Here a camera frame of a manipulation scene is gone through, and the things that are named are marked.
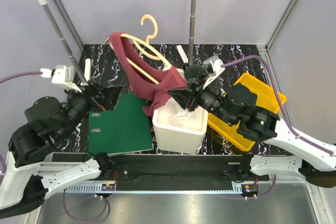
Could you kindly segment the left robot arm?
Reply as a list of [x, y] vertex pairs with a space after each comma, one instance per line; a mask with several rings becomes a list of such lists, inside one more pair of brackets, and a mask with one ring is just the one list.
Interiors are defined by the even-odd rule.
[[79, 91], [69, 91], [64, 104], [55, 97], [42, 97], [25, 111], [27, 124], [13, 133], [2, 163], [2, 219], [29, 213], [55, 193], [82, 181], [107, 180], [113, 175], [113, 163], [107, 153], [95, 154], [62, 172], [40, 176], [38, 171], [45, 158], [68, 141], [90, 111], [112, 111], [122, 89], [90, 82]]

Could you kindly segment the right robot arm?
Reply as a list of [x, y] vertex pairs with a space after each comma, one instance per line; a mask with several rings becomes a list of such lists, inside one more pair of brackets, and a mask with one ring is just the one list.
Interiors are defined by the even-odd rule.
[[184, 110], [201, 107], [226, 125], [237, 125], [237, 134], [254, 142], [265, 142], [287, 150], [290, 156], [257, 157], [238, 167], [239, 176], [285, 174], [304, 178], [323, 188], [335, 187], [335, 145], [296, 131], [284, 119], [258, 106], [257, 94], [236, 84], [225, 95], [207, 86], [206, 79], [195, 80], [185, 88], [171, 89], [168, 94]]

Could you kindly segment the maroon tank top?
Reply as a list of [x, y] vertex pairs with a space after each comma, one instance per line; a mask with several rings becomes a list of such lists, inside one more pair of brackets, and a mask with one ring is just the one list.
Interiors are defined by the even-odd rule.
[[121, 33], [112, 33], [109, 40], [127, 74], [133, 94], [150, 102], [143, 107], [145, 115], [152, 117], [155, 110], [165, 106], [171, 98], [169, 90], [187, 86], [174, 66], [164, 71], [151, 67], [136, 52], [129, 39], [122, 37]]

